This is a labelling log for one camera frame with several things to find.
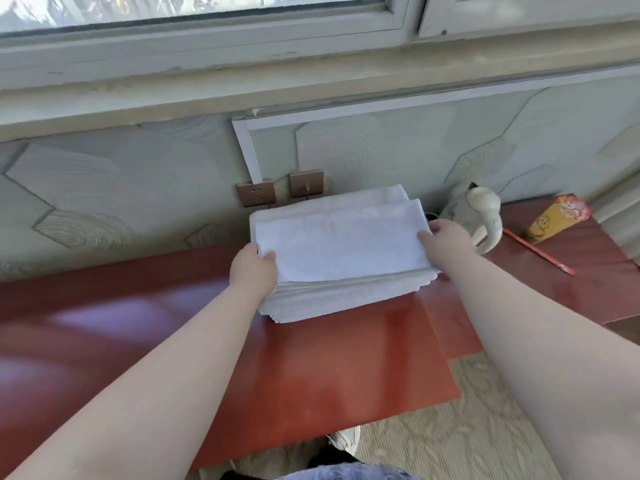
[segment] folded towel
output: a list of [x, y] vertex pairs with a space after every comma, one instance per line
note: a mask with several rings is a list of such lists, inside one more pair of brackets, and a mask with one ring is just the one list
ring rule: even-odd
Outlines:
[[261, 254], [276, 251], [278, 284], [260, 306], [276, 322], [325, 315], [417, 291], [437, 277], [416, 238], [428, 225], [400, 185], [261, 210]]

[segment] left hand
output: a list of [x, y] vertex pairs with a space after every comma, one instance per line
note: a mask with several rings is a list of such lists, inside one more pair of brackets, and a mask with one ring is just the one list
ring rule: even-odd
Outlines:
[[242, 286], [256, 293], [260, 300], [276, 288], [277, 281], [276, 253], [270, 251], [263, 258], [258, 254], [258, 246], [252, 242], [241, 249], [231, 263], [229, 286]]

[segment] yellow container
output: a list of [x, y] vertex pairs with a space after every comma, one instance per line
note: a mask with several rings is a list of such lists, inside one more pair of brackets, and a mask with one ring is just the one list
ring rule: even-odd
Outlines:
[[558, 195], [556, 201], [529, 226], [527, 241], [537, 244], [589, 217], [591, 209], [578, 197]]

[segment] beige rug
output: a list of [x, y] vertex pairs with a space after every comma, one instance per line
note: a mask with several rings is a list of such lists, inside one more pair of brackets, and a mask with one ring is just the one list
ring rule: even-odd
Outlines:
[[[485, 354], [451, 363], [463, 396], [362, 427], [356, 456], [429, 480], [559, 480], [540, 437]], [[265, 479], [302, 469], [322, 440], [277, 448], [236, 462]], [[226, 467], [206, 468], [216, 480]]]

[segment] curtain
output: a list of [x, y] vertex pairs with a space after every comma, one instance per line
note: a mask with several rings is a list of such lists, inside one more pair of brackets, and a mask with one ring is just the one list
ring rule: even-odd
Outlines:
[[593, 218], [629, 259], [640, 264], [640, 173], [591, 202]]

